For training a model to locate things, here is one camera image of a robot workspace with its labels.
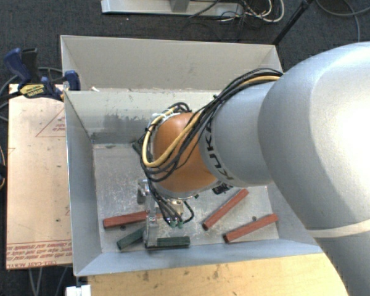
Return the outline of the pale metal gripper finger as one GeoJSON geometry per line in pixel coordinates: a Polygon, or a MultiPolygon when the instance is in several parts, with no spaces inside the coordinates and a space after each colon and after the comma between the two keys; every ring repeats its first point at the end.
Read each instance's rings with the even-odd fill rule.
{"type": "Polygon", "coordinates": [[[137,203],[139,205],[149,205],[151,199],[149,181],[147,179],[140,179],[138,181],[137,203]]]}
{"type": "Polygon", "coordinates": [[[144,243],[146,248],[157,245],[158,223],[156,208],[150,208],[146,217],[146,230],[144,233],[144,243]]]}

